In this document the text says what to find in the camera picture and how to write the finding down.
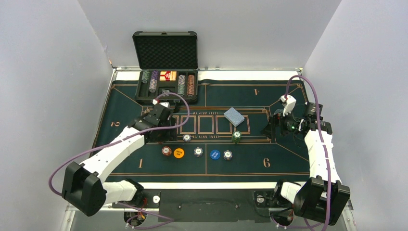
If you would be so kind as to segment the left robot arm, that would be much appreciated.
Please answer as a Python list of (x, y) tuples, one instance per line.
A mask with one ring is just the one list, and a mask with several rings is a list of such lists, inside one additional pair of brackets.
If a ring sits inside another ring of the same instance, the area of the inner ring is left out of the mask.
[(64, 173), (62, 198), (90, 217), (104, 205), (143, 202), (143, 186), (131, 179), (107, 182), (108, 176), (133, 152), (151, 141), (169, 140), (174, 120), (169, 103), (158, 103), (135, 118), (108, 146), (78, 164), (70, 163)]

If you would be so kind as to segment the orange chip stack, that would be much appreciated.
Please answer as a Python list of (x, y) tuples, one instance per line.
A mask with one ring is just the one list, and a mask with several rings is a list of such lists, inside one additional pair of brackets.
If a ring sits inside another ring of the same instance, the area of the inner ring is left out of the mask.
[(164, 156), (171, 156), (172, 155), (172, 149), (170, 147), (168, 147), (168, 146), (164, 146), (162, 148), (162, 154)]

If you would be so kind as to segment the yellow big blind button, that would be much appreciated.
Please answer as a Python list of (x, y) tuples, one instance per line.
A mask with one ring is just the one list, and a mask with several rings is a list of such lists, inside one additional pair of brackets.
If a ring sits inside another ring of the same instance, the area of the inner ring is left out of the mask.
[(180, 158), (184, 157), (185, 152), (184, 152), (183, 149), (177, 148), (177, 149), (174, 150), (173, 155), (174, 155), (175, 158), (180, 159)]

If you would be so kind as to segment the blue small blind button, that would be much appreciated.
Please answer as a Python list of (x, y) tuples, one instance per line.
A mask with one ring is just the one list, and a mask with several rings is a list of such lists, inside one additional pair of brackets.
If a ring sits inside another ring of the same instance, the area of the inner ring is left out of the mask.
[(212, 150), (209, 156), (213, 160), (218, 160), (221, 157), (221, 152), (219, 150)]

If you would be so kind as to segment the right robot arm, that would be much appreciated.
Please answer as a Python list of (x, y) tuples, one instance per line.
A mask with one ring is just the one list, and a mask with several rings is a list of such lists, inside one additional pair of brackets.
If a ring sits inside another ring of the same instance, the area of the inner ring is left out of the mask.
[(336, 171), (332, 154), (332, 125), (317, 115), (321, 104), (305, 103), (301, 117), (292, 114), (293, 107), (285, 106), (275, 111), (262, 133), (275, 138), (279, 131), (282, 136), (301, 134), (309, 158), (309, 179), (304, 185), (279, 180), (272, 193), (277, 206), (292, 204), (294, 214), (299, 217), (327, 223), (337, 223), (350, 198), (350, 188), (342, 184)]

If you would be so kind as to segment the blue playing card deck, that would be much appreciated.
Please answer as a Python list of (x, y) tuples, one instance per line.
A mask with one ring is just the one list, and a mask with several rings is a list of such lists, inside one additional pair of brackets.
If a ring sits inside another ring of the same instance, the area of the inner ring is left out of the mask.
[(224, 113), (224, 117), (234, 126), (237, 127), (245, 118), (235, 108), (231, 107)]

